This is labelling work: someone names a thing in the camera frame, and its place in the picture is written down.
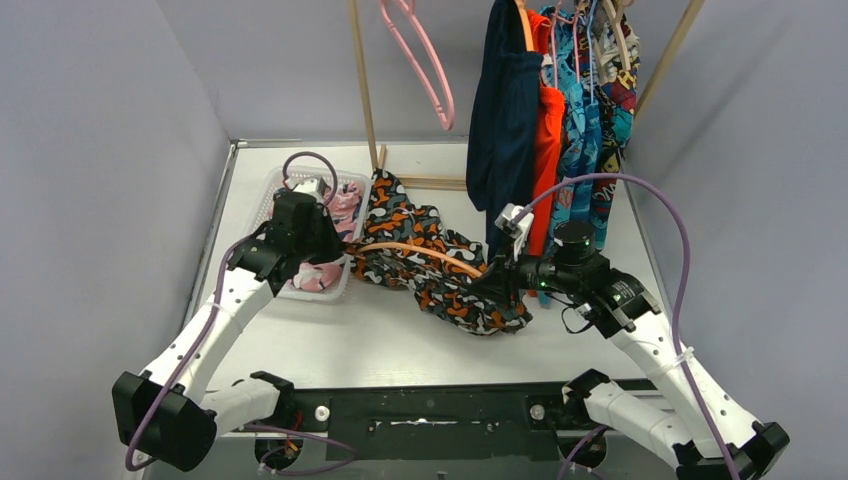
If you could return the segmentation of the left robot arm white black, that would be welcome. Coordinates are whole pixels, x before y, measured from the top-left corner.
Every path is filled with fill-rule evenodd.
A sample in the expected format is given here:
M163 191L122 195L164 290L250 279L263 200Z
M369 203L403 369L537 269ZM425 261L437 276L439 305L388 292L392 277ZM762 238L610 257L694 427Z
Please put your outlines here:
M162 461L190 471L222 434L253 420L281 427L293 419L296 400L274 376L253 374L216 394L207 387L247 325L302 264L331 262L344 251L317 194L286 191L274 201L270 219L226 250L211 296L178 336L141 373L124 372L113 384L127 470Z

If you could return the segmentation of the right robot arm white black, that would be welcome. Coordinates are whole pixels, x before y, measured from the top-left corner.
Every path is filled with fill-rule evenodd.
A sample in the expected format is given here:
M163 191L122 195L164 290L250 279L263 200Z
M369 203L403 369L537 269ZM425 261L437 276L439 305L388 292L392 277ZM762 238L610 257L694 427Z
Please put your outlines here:
M471 293L512 307L522 290L560 293L625 353L671 406L664 412L589 369L566 384L562 411L571 424L610 427L654 453L679 479L760 479L788 446L788 433L763 423L731 398L687 347L673 345L657 300L595 248L592 225L571 221L554 236L550 257L498 254Z

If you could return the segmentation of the orange camouflage shorts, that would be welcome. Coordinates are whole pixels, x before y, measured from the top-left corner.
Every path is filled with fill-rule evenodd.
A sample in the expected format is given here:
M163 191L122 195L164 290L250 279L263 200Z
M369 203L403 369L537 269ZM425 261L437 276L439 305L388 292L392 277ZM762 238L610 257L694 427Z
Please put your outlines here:
M471 335L516 333L533 319L523 303L503 306L469 292L488 268L483 245L446 228L437 207L412 202L386 170L372 175L362 234L347 253L357 278L404 288L421 311Z

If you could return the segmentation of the pink shark print shorts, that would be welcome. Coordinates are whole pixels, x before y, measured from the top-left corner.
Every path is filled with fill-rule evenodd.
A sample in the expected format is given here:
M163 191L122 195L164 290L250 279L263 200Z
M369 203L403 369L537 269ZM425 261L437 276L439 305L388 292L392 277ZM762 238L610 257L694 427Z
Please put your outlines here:
M322 204L317 236L321 249L300 264L298 272L289 281L293 289L310 294L325 294L339 283L346 262L342 250L345 242L356 237L362 200L360 185L346 182L334 189L328 204Z

